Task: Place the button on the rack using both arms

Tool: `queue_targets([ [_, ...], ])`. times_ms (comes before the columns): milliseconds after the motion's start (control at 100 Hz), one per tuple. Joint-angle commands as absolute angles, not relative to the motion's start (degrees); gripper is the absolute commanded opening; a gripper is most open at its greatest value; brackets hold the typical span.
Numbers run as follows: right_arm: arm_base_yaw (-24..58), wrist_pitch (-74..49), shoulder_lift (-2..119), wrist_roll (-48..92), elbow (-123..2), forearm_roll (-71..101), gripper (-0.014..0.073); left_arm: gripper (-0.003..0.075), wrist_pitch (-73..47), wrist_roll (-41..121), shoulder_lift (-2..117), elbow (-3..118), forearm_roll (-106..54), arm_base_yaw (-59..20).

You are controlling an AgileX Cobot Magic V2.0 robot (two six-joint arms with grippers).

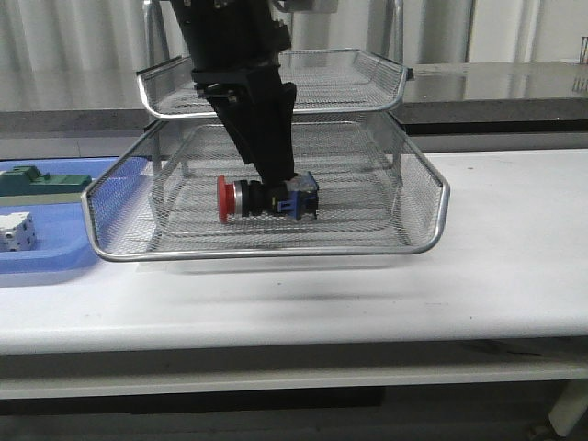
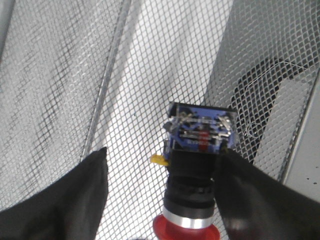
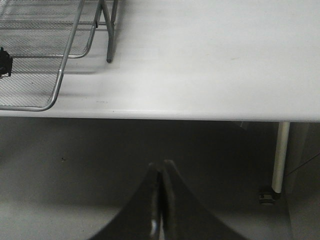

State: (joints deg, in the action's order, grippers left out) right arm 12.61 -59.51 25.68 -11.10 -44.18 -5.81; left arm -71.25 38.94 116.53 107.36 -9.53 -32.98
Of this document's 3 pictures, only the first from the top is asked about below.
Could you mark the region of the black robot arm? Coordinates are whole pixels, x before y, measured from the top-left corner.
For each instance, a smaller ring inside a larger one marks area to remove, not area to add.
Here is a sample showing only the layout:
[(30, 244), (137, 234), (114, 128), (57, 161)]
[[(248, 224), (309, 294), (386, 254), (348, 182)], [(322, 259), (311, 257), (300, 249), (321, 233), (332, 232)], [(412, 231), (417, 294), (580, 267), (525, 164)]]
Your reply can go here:
[(263, 183), (295, 175), (291, 124), (297, 87), (279, 74), (288, 27), (266, 1), (174, 1), (193, 62), (192, 79)]

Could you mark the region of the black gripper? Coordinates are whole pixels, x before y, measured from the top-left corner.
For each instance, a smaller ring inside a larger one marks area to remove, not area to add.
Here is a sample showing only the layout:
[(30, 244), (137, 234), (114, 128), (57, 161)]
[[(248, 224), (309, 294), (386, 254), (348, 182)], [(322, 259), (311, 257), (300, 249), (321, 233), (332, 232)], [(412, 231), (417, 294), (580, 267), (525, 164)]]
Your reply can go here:
[[(282, 84), (279, 64), (259, 62), (230, 70), (191, 71), (195, 89), (212, 105), (245, 164), (264, 184), (295, 176), (292, 117), (296, 86)], [(254, 104), (251, 98), (270, 98)]]

